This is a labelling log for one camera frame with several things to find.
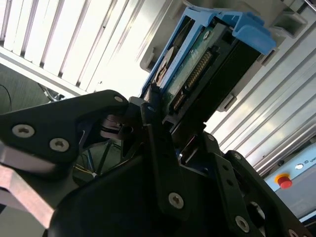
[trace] white panel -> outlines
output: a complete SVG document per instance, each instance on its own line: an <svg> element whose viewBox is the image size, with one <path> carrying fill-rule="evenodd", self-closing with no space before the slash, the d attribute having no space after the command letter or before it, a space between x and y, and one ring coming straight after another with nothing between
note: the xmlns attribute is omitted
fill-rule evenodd
<svg viewBox="0 0 316 237"><path fill-rule="evenodd" d="M139 94L148 73L140 68L136 58L164 3L154 0L144 2L124 41L120 40L116 45L118 50L114 50L112 58L110 52L105 52L87 91L110 88L126 98Z"/></svg>
<svg viewBox="0 0 316 237"><path fill-rule="evenodd" d="M50 72L40 68L24 58L0 47L0 64L46 86L67 98L85 95L86 91L62 80Z"/></svg>
<svg viewBox="0 0 316 237"><path fill-rule="evenodd" d="M304 84L308 83L308 80L313 77L314 73L316 73L315 53L303 66L299 67L296 73L290 75L285 84L268 98L266 103L222 144L223 152L236 149L261 123L276 113L284 103L288 103L287 100L291 96L303 89Z"/></svg>
<svg viewBox="0 0 316 237"><path fill-rule="evenodd" d="M292 39L287 37L284 42L279 47L278 53L271 59L269 64L265 67L262 67L258 73L251 79L251 81L245 86L245 88L240 92L237 96L237 102L234 103L231 108L227 112L215 112L214 115L208 120L206 123L207 127L205 131L209 133L214 133L220 126L223 121L230 117L235 111L235 109L243 103L247 95L251 93L251 90L256 87L257 84L260 83L262 78L266 77L269 71L274 67L277 67L277 62L281 59L281 57L294 45L294 43L302 36L302 34L315 22L315 14L309 8L304 10L301 14L307 20L306 28L297 36L297 38Z"/></svg>
<svg viewBox="0 0 316 237"><path fill-rule="evenodd" d="M2 34L2 27L5 15L5 7L7 0L0 0L0 35Z"/></svg>
<svg viewBox="0 0 316 237"><path fill-rule="evenodd" d="M96 89L96 85L104 79L104 76L106 75L107 78L109 78L109 81L112 83L117 83L118 80L114 79L113 77L110 77L110 73L108 72L107 74L107 69L108 69L108 63L110 62L111 59L113 59L115 57L115 55L117 54L117 52L119 51L119 47L121 46L121 44L123 43L123 41L125 40L124 36L125 34L128 34L128 31L130 29L130 27L133 27L133 17L135 16L135 11L137 10L137 7L141 7L141 4L143 1L142 0L130 0L125 8L125 11L121 17L121 19L119 20L119 23L111 37L111 40L109 42L109 44L107 45L106 50L104 51L104 54L102 56L102 59L92 77L92 80L89 84L89 87L87 89L87 91L89 92L93 92ZM121 70L121 66L125 65L125 63L120 63L120 70L117 71L117 67L116 65L118 65L117 63L115 63L115 65L112 64L112 66L114 66L114 68L111 68L110 70L115 70L116 73L118 72L122 72ZM106 84L105 86L109 86L109 88L113 88L111 84Z"/></svg>
<svg viewBox="0 0 316 237"><path fill-rule="evenodd" d="M86 68L82 72L80 88L86 90L89 86L91 78L93 77L93 74L102 58L102 55L107 48L107 45L109 43L109 40L111 39L114 30L116 29L116 25L121 17L122 11L124 11L126 4L127 0L118 0L114 9L112 10L111 16L106 24L100 41L94 49L94 52L90 60L88 61Z"/></svg>
<svg viewBox="0 0 316 237"><path fill-rule="evenodd" d="M40 0L37 5L24 58L38 66L45 50L57 5L58 0Z"/></svg>
<svg viewBox="0 0 316 237"><path fill-rule="evenodd" d="M33 3L33 0L23 1L21 15L19 19L19 25L17 28L14 46L13 46L13 53L17 55L21 54L21 50L22 50L22 46L23 46L23 42L25 38L25 33L26 33L26 28L28 26L28 22L30 18L32 3Z"/></svg>
<svg viewBox="0 0 316 237"><path fill-rule="evenodd" d="M84 0L65 0L48 47L44 69L58 75L74 34Z"/></svg>
<svg viewBox="0 0 316 237"><path fill-rule="evenodd" d="M5 33L5 40L4 40L4 45L3 45L4 48L10 51L12 51L13 49L15 36L16 36L17 28L19 24L20 14L22 10L22 4L23 4L22 0L14 0L11 5L9 21L8 21L8 26Z"/></svg>
<svg viewBox="0 0 316 237"><path fill-rule="evenodd" d="M205 129L223 152L237 150L257 170L266 170L316 134L302 130L316 119L316 18L310 8L301 15L306 28L297 38L286 38L237 102L227 112L216 112Z"/></svg>
<svg viewBox="0 0 316 237"><path fill-rule="evenodd" d="M88 7L62 76L72 84L76 84L79 79L110 3L110 0L92 0Z"/></svg>

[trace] screw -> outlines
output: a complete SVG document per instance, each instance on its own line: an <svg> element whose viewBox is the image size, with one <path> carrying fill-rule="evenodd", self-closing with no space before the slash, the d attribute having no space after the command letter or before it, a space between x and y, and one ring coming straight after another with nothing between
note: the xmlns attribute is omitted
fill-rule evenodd
<svg viewBox="0 0 316 237"><path fill-rule="evenodd" d="M118 97L118 96L115 96L114 99L115 99L116 101L123 102L123 99L120 98L120 97Z"/></svg>
<svg viewBox="0 0 316 237"><path fill-rule="evenodd" d="M12 132L17 137L29 138L34 135L35 130L27 124L18 124L12 128Z"/></svg>
<svg viewBox="0 0 316 237"><path fill-rule="evenodd" d="M54 138L49 142L49 147L57 152L65 152L69 149L69 143L63 138Z"/></svg>
<svg viewBox="0 0 316 237"><path fill-rule="evenodd" d="M203 40L206 40L206 39L208 38L208 36L209 36L209 31L207 31L207 32L205 33L205 35L203 36Z"/></svg>
<svg viewBox="0 0 316 237"><path fill-rule="evenodd" d="M169 203L173 207L175 207L177 209L182 209L183 208L184 201L183 201L182 197L179 194L177 194L177 193L170 193L168 199L169 199Z"/></svg>
<svg viewBox="0 0 316 237"><path fill-rule="evenodd" d="M298 235L295 233L294 230L289 229L288 233L290 234L291 237L298 237Z"/></svg>
<svg viewBox="0 0 316 237"><path fill-rule="evenodd" d="M150 111L156 112L156 110L155 110L153 107L148 106L148 109L149 109Z"/></svg>
<svg viewBox="0 0 316 237"><path fill-rule="evenodd" d="M240 155L237 154L237 153L234 153L234 157L235 157L236 159L241 159Z"/></svg>
<svg viewBox="0 0 316 237"><path fill-rule="evenodd" d="M211 134L208 134L207 136L211 141L215 141L215 138L211 135Z"/></svg>
<svg viewBox="0 0 316 237"><path fill-rule="evenodd" d="M238 227L244 231L245 233L248 233L250 228L248 225L248 222L246 222L245 219L243 219L241 216L236 216L235 218L236 224L238 225Z"/></svg>

